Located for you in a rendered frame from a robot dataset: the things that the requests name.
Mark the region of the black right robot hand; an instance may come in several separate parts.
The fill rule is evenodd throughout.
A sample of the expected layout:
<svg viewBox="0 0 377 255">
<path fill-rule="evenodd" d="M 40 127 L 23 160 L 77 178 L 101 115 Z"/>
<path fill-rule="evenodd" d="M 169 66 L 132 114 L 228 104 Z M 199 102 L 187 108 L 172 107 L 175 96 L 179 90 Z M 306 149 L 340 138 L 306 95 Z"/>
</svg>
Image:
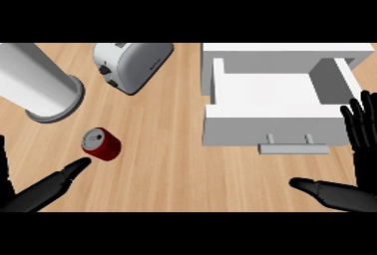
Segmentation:
<svg viewBox="0 0 377 255">
<path fill-rule="evenodd" d="M 377 212 L 377 93 L 361 92 L 340 107 L 354 150 L 357 185 L 293 177 L 290 186 L 332 209 Z"/>
</svg>

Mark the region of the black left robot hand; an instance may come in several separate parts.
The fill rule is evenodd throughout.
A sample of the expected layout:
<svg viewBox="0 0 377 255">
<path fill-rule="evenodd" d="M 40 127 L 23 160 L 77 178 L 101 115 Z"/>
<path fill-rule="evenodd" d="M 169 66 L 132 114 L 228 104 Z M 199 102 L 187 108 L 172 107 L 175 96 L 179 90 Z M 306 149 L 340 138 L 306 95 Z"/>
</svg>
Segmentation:
<svg viewBox="0 0 377 255">
<path fill-rule="evenodd" d="M 88 157 L 80 158 L 17 193 L 9 179 L 5 136 L 0 134 L 0 212 L 37 212 L 43 209 L 67 193 L 91 163 Z"/>
</svg>

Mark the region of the red can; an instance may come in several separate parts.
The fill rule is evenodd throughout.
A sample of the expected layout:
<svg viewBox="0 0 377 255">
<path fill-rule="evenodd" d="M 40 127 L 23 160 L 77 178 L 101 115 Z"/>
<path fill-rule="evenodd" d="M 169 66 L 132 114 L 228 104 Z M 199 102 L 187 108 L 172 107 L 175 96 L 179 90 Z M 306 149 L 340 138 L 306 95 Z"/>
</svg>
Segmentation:
<svg viewBox="0 0 377 255">
<path fill-rule="evenodd" d="M 82 141 L 83 151 L 104 161 L 113 160 L 122 152 L 122 141 L 102 128 L 92 128 Z"/>
</svg>

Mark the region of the white open drawer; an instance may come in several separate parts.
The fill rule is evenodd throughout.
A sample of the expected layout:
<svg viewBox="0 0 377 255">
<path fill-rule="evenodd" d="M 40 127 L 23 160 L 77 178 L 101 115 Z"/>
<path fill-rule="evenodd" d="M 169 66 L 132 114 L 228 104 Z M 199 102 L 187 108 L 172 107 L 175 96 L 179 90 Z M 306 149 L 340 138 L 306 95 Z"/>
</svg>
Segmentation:
<svg viewBox="0 0 377 255">
<path fill-rule="evenodd" d="M 320 60 L 306 74 L 230 74 L 216 58 L 203 143 L 258 145 L 269 136 L 278 143 L 302 143 L 311 135 L 318 143 L 345 145 L 340 107 L 360 92 L 343 58 Z"/>
</svg>

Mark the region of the white cabinet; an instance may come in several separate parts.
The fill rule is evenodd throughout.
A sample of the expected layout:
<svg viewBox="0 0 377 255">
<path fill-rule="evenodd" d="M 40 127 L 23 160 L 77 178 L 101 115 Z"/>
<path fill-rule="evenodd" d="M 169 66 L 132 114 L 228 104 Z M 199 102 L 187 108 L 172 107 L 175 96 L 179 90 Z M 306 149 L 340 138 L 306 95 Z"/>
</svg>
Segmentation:
<svg viewBox="0 0 377 255">
<path fill-rule="evenodd" d="M 370 43 L 201 43 L 201 94 L 210 95 L 215 59 L 228 74 L 308 74 L 321 59 L 345 59 L 354 70 L 373 53 Z"/>
</svg>

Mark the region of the grey toaster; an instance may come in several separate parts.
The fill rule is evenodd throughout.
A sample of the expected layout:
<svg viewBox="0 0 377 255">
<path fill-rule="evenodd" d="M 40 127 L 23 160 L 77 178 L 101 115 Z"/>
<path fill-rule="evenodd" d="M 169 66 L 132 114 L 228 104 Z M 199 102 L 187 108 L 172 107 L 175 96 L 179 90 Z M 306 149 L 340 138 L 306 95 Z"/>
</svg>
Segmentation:
<svg viewBox="0 0 377 255">
<path fill-rule="evenodd" d="M 173 51 L 173 43 L 96 43 L 94 59 L 107 83 L 135 95 Z"/>
</svg>

